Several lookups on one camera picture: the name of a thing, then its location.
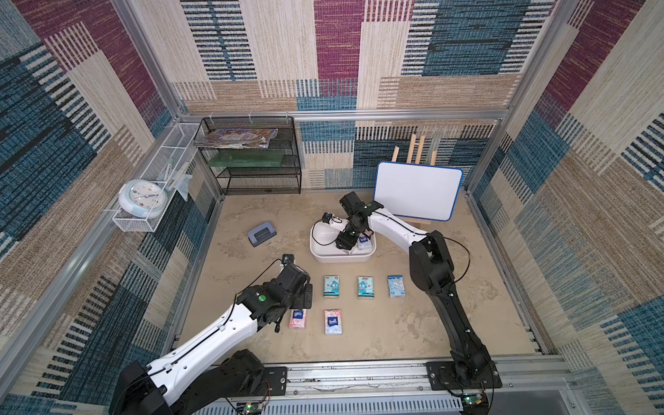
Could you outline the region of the teal cartoon tissue pack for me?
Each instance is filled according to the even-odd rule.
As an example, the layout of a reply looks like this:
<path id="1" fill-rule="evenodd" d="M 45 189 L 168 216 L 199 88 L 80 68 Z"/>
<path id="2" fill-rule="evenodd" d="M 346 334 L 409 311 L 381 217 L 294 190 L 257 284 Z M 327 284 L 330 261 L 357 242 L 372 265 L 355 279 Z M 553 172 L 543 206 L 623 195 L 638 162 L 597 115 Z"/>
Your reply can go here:
<path id="1" fill-rule="evenodd" d="M 357 297 L 359 298 L 374 298 L 375 297 L 375 283 L 373 277 L 359 276 L 357 278 Z"/>
<path id="2" fill-rule="evenodd" d="M 338 275 L 323 277 L 323 296 L 339 297 L 341 279 Z"/>

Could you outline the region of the pink blue tissue pack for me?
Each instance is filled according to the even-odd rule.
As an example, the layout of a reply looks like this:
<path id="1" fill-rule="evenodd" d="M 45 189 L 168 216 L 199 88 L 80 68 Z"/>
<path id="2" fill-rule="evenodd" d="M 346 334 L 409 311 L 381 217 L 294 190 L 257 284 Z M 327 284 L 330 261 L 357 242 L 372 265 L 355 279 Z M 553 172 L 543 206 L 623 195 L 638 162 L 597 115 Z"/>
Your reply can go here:
<path id="1" fill-rule="evenodd" d="M 357 247 L 358 247 L 360 250 L 364 250 L 364 251 L 366 251 L 366 250 L 372 250 L 372 249 L 373 249 L 373 244 L 372 244 L 370 238 L 368 238 L 368 237 L 367 237 L 366 235 L 364 235 L 364 234 L 361 234 L 361 235 L 358 237 L 358 240 L 357 240 Z"/>
<path id="2" fill-rule="evenodd" d="M 326 335 L 342 335 L 342 313 L 340 310 L 324 312 L 324 332 Z"/>

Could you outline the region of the blue striped tissue pack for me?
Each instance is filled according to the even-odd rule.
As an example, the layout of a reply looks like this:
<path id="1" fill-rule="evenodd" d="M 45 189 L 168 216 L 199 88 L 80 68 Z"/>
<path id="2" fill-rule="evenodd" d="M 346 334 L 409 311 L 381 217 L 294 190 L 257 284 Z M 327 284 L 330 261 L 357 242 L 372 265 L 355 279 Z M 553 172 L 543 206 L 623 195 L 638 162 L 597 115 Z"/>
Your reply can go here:
<path id="1" fill-rule="evenodd" d="M 388 276 L 387 283 L 390 298 L 401 298 L 406 296 L 405 281 L 402 276 Z"/>

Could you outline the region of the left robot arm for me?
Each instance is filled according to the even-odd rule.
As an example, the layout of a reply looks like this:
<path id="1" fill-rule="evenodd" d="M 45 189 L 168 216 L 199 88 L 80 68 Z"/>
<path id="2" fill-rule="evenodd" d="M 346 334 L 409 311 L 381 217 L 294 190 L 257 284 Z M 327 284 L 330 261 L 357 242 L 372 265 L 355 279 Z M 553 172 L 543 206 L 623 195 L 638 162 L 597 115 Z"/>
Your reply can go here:
<path id="1" fill-rule="evenodd" d="M 193 414 L 218 399 L 281 394 L 280 376 L 236 346 L 287 313 L 312 306 L 311 278 L 292 262 L 262 285 L 245 288 L 211 325 L 179 348 L 120 373 L 112 414 Z"/>

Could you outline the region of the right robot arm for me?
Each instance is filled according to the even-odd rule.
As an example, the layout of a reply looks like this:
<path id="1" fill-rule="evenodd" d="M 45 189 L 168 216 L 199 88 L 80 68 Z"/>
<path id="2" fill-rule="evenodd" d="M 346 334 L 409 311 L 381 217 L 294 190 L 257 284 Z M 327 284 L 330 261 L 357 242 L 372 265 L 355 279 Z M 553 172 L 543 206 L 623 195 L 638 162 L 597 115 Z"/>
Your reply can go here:
<path id="1" fill-rule="evenodd" d="M 361 235 L 376 233 L 404 249 L 411 280 L 432 301 L 451 345 L 450 361 L 431 361 L 426 370 L 433 390 L 502 387 L 496 363 L 482 343 L 458 297 L 455 266 L 446 238 L 439 231 L 415 228 L 377 201 L 363 202 L 350 192 L 340 200 L 346 218 L 324 214 L 322 223 L 336 229 L 335 247 L 349 251 Z"/>

